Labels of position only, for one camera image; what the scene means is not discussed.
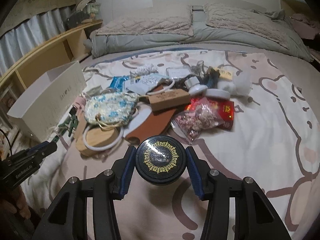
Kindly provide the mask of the person left hand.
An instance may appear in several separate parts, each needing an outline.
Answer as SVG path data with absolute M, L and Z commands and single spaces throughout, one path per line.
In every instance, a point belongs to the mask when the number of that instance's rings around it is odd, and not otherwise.
M 31 212 L 21 186 L 16 187 L 6 198 L 1 199 L 1 209 L 9 213 L 19 213 L 24 219 L 31 217 Z

